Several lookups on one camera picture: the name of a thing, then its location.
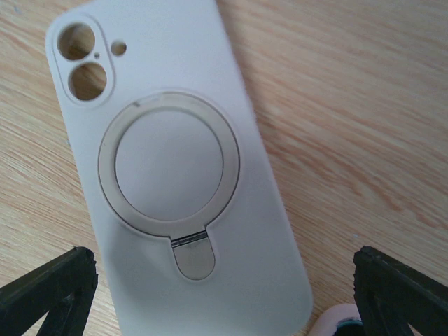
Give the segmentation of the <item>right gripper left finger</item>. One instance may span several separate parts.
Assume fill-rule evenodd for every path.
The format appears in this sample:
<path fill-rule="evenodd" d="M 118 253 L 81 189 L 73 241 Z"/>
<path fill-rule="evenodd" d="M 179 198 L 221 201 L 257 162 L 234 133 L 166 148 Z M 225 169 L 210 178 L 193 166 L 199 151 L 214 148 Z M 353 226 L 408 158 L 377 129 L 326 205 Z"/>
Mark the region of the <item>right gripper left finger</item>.
<path fill-rule="evenodd" d="M 82 335 L 98 285 L 94 253 L 75 247 L 1 287 L 1 334 Z"/>

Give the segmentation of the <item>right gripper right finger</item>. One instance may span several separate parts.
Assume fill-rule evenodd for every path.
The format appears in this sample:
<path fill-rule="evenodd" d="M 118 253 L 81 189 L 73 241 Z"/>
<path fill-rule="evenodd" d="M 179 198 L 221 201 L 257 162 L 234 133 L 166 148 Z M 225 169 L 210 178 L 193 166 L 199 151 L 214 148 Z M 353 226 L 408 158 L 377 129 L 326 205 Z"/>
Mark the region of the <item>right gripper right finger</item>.
<path fill-rule="evenodd" d="M 381 251 L 353 257 L 354 298 L 366 335 L 447 334 L 447 287 Z"/>

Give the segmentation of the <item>pink phone case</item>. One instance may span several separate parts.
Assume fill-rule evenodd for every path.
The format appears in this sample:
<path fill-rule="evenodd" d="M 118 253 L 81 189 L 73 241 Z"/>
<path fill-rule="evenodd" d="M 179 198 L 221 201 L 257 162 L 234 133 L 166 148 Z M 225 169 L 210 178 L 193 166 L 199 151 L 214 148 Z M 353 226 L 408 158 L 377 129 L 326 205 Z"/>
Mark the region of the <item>pink phone case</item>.
<path fill-rule="evenodd" d="M 337 304 L 320 315 L 308 336 L 334 335 L 340 326 L 346 324 L 362 325 L 358 308 L 355 304 Z"/>

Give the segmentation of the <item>beige phone case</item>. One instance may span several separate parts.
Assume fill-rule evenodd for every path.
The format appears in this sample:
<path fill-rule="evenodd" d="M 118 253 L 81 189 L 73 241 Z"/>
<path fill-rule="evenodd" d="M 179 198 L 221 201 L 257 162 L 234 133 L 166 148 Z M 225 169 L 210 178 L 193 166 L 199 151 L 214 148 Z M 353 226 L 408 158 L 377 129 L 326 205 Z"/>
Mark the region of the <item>beige phone case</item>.
<path fill-rule="evenodd" d="M 215 1 L 92 1 L 45 51 L 123 335 L 293 335 L 311 286 Z"/>

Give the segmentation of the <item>black screen phone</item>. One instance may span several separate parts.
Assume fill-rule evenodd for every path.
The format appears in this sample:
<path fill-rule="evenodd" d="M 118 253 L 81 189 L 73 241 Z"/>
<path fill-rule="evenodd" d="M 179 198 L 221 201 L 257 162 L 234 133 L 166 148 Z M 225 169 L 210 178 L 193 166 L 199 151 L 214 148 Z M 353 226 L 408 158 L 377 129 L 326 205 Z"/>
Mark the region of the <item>black screen phone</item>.
<path fill-rule="evenodd" d="M 365 331 L 361 321 L 345 320 L 337 325 L 334 336 L 365 336 Z"/>

